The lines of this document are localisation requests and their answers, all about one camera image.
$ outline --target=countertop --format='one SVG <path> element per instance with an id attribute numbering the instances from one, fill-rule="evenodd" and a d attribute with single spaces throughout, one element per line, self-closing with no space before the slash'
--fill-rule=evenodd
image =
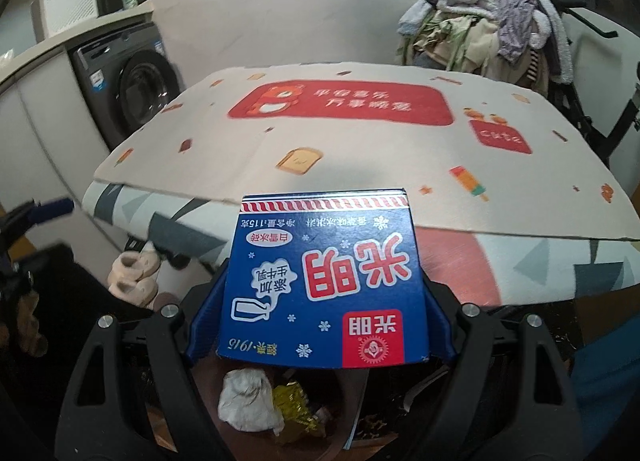
<path id="1" fill-rule="evenodd" d="M 9 62 L 9 64 L 1 67 L 0 85 L 2 85 L 5 80 L 12 77 L 12 75 L 14 75 L 17 71 L 25 67 L 33 60 L 36 60 L 41 55 L 47 53 L 50 50 L 53 50 L 57 46 L 65 44 L 66 42 L 78 37 L 79 35 L 98 30 L 99 28 L 107 24 L 125 21 L 126 19 L 137 16 L 151 15 L 153 11 L 153 4 L 150 1 L 146 1 L 145 3 L 140 4 L 135 8 L 130 8 L 129 10 L 123 10 L 120 12 L 115 12 L 114 14 L 108 14 L 95 19 L 87 19 L 83 22 L 79 22 L 68 30 L 54 35 L 53 37 L 46 38 L 42 42 L 36 44 L 35 46 L 32 46 L 23 53 L 20 53 L 20 55 L 15 56 Z"/>

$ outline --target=white oval label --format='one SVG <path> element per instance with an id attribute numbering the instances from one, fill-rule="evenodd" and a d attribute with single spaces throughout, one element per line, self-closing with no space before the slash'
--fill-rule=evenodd
<path id="1" fill-rule="evenodd" d="M 293 234 L 286 230 L 276 228 L 261 228 L 253 230 L 246 235 L 249 244 L 263 247 L 273 248 L 276 246 L 286 245 L 293 241 Z"/>

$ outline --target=red and white striped border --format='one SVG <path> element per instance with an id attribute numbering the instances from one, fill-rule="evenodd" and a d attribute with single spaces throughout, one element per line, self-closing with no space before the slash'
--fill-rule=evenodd
<path id="1" fill-rule="evenodd" d="M 261 199 L 242 201 L 241 214 L 279 212 L 338 212 L 408 208 L 406 196 L 318 197 L 313 199 Z"/>

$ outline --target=white wall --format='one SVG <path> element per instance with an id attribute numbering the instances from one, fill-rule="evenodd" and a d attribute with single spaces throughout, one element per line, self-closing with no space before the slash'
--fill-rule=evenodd
<path id="1" fill-rule="evenodd" d="M 10 0 L 0 16 L 0 54 L 13 48 L 15 56 L 35 45 L 31 0 Z"/>
<path id="2" fill-rule="evenodd" d="M 191 86 L 232 66 L 356 61 L 392 64 L 398 19 L 416 0 L 152 0 L 169 58 Z M 583 10 L 605 40 L 574 18 L 575 83 L 585 112 L 608 134 L 634 91 L 640 38 Z M 631 130 L 611 170 L 631 194 L 640 180 L 640 134 Z"/>

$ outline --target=washing machine door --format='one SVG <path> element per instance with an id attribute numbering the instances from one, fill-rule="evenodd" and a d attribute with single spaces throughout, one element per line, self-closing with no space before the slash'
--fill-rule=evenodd
<path id="1" fill-rule="evenodd" d="M 130 133 L 146 124 L 179 94 L 174 70 L 167 59 L 155 51 L 138 51 L 120 73 L 117 101 Z"/>

